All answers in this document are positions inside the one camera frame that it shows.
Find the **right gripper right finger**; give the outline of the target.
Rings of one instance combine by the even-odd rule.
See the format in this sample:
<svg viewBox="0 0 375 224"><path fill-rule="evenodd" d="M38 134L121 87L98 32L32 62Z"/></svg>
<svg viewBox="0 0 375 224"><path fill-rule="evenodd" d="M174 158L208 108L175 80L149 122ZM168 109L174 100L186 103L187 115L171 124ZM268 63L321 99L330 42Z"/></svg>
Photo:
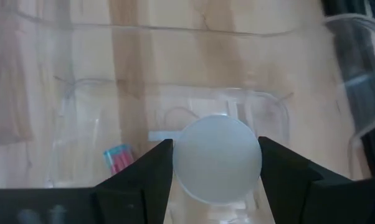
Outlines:
<svg viewBox="0 0 375 224"><path fill-rule="evenodd" d="M350 180L264 136L259 144L276 224L375 224L375 179Z"/></svg>

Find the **large orange pill bottle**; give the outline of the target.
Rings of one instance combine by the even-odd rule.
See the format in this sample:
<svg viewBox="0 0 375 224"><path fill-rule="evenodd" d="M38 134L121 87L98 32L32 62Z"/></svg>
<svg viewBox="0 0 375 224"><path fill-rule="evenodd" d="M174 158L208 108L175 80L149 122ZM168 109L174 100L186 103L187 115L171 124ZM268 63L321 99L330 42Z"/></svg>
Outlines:
<svg viewBox="0 0 375 224"><path fill-rule="evenodd" d="M173 169L192 198L213 205L243 199L258 185L262 152L254 132L225 115L201 118L181 132Z"/></svg>

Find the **black aluminium table frame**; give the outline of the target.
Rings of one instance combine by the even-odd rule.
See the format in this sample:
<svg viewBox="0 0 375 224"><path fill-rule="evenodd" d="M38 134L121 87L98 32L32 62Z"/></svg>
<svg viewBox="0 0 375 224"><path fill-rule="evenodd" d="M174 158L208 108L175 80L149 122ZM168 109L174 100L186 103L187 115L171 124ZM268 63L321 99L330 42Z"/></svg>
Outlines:
<svg viewBox="0 0 375 224"><path fill-rule="evenodd" d="M375 178L375 0L320 0L354 125L349 176Z"/></svg>

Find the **pink and blue small item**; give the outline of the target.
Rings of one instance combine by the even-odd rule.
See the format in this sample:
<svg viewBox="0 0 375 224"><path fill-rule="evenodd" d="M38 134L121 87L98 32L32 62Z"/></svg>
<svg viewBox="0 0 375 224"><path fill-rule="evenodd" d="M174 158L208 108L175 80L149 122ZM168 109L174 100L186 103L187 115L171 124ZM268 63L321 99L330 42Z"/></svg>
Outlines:
<svg viewBox="0 0 375 224"><path fill-rule="evenodd" d="M106 150L103 153L103 157L111 172L111 175L117 174L134 163L134 158L131 153L131 146L127 144L122 144Z"/></svg>

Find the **clear plastic bin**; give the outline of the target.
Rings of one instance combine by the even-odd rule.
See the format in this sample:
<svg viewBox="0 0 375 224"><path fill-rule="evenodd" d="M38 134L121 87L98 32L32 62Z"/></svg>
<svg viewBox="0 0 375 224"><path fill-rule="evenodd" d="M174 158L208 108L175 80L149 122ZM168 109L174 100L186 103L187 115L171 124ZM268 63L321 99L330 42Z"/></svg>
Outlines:
<svg viewBox="0 0 375 224"><path fill-rule="evenodd" d="M350 180L354 132L325 21L276 34L64 24L0 6L0 189L94 187L103 153L134 162L211 115L246 124ZM261 176L226 205L174 173L163 224L276 224Z"/></svg>

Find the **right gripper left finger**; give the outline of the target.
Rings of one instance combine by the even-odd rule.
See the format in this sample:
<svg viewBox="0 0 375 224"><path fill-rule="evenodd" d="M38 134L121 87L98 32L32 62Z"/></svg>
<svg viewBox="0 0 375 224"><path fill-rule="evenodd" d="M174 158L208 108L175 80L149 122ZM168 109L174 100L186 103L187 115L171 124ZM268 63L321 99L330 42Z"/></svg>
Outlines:
<svg viewBox="0 0 375 224"><path fill-rule="evenodd" d="M94 187L0 189L0 224L163 224L172 155L165 139Z"/></svg>

